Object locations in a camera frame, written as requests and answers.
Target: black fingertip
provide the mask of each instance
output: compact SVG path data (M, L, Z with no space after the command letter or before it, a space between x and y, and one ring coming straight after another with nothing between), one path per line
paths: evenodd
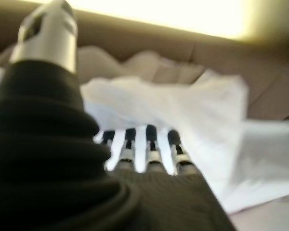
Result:
M147 141L154 142L158 139L156 127L153 125L149 124L146 127L145 134L146 134L146 140Z
M168 141L169 141L169 145L179 145L181 144L181 139L180 139L180 135L176 130L171 130L168 132Z
M115 137L115 131L104 131L103 140L107 142L107 140L113 140Z
M129 141L134 141L136 138L136 129L130 128L125 132L125 139Z

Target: prosthetic hand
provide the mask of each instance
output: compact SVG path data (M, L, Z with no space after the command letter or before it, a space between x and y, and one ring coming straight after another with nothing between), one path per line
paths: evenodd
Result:
M99 128L84 112L76 41L65 0L21 24L0 83L0 230L234 230L199 174L105 171L110 150L92 141ZM122 161L133 160L128 153ZM147 153L158 159L152 139Z

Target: white sheet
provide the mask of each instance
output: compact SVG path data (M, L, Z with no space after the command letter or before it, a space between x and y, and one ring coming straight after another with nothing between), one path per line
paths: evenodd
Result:
M143 170L141 125L150 123L160 128L158 141L168 172L173 169L165 135L167 128L175 128L226 212L289 195L289 122L243 122L245 84L236 76L220 77L207 71L192 86L157 86L135 77L83 85L87 113L102 130L121 129L109 169L118 159L124 129L139 127L136 167Z

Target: brown upholstery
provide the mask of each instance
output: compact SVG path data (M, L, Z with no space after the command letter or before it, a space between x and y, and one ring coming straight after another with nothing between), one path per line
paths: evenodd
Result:
M16 42L21 21L36 7L34 3L0 0L0 51ZM77 19L79 46L101 47L121 61L139 51L152 50L172 60L241 74L250 87L249 117L289 118L289 55L280 47L261 49L80 11Z

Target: bright light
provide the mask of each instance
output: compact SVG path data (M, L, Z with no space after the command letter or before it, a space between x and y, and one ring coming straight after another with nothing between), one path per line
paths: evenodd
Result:
M25 0L46 3L50 0ZM244 0L69 0L74 8L229 39L247 34Z

